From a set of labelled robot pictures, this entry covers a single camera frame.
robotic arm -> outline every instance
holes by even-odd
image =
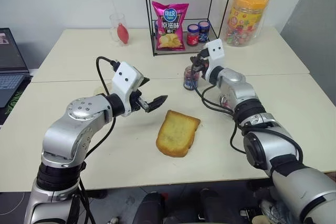
[[[280,197],[293,215],[305,224],[336,223],[336,184],[322,172],[304,166],[300,146],[267,113],[245,76],[221,66],[222,41],[208,42],[196,57],[193,70],[216,85],[227,106],[234,111],[234,121],[244,136],[249,163],[262,169],[272,179]]]
[[[111,64],[116,71],[111,94],[72,101],[47,130],[24,224],[77,223],[79,175],[93,135],[116,116],[128,116],[140,108],[151,112],[166,100],[163,95],[151,103],[143,101],[138,88],[149,79],[126,62]]]

slice of bread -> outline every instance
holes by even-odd
[[[156,139],[159,151],[171,157],[184,157],[193,145],[200,119],[168,110]]]

glass jar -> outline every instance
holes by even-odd
[[[224,40],[231,46],[244,46],[253,38],[268,0],[233,0]]]
[[[187,44],[189,46],[196,46],[198,44],[199,30],[200,29],[196,24],[188,25]]]
[[[195,87],[198,85],[198,79],[199,79],[200,73],[194,73],[193,76],[191,74],[191,66],[188,66],[184,70],[184,82],[183,87],[188,90],[194,90],[193,83]]]
[[[209,30],[210,30],[210,23],[208,21],[200,21],[198,22],[199,30],[199,42],[208,42],[209,38]]]

plastic bag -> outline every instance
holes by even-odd
[[[258,36],[268,2],[269,0],[229,0],[222,31],[227,44],[245,46]]]
[[[156,49],[185,50],[182,22],[189,4],[162,5],[153,1],[152,5],[158,17]]]

potato chip bag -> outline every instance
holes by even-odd
[[[157,50],[185,50],[183,44],[182,22],[189,4],[162,5],[152,2],[158,16]]]

